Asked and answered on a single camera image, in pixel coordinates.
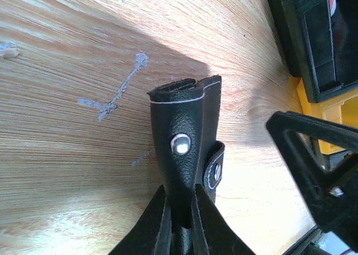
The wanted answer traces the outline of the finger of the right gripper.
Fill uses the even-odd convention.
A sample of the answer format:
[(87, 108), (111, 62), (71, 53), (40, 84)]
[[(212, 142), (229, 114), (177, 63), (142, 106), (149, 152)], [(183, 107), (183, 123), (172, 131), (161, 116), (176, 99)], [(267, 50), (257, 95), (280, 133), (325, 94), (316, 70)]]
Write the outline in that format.
[[(316, 224), (323, 230), (357, 229), (357, 129), (296, 112), (275, 112), (266, 123)], [(301, 135), (352, 152), (324, 171)]]

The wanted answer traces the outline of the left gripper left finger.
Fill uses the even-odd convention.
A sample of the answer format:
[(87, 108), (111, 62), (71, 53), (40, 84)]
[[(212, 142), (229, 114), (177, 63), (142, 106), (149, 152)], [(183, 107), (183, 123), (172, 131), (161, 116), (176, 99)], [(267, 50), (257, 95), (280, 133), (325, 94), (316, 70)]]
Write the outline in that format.
[(171, 236), (171, 208), (161, 185), (132, 230), (109, 253), (169, 254)]

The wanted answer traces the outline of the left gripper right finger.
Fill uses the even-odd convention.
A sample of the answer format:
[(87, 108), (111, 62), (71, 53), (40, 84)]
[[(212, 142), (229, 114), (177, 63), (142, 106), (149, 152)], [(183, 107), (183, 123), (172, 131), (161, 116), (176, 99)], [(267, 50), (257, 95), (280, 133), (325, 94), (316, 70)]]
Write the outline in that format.
[(254, 254), (231, 230), (200, 184), (195, 186), (191, 215), (195, 254)]

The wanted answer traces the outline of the black leather card holder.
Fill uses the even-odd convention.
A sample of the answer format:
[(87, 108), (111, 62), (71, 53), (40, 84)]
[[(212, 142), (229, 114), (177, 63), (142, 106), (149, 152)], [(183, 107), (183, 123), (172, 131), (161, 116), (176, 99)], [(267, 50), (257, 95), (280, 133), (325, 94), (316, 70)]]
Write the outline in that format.
[(174, 224), (189, 228), (195, 186), (215, 199), (225, 145), (216, 139), (219, 75), (184, 79), (149, 91), (153, 143)]

